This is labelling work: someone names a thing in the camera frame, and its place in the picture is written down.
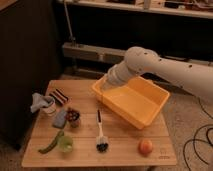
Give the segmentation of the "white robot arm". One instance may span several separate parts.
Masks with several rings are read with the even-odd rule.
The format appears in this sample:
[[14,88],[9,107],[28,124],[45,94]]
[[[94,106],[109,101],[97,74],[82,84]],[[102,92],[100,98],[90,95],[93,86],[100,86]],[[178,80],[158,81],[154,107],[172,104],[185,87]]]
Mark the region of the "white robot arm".
[[103,87],[118,87],[131,79],[152,73],[175,86],[213,103],[213,67],[160,57],[155,51],[131,47],[124,59],[104,75]]

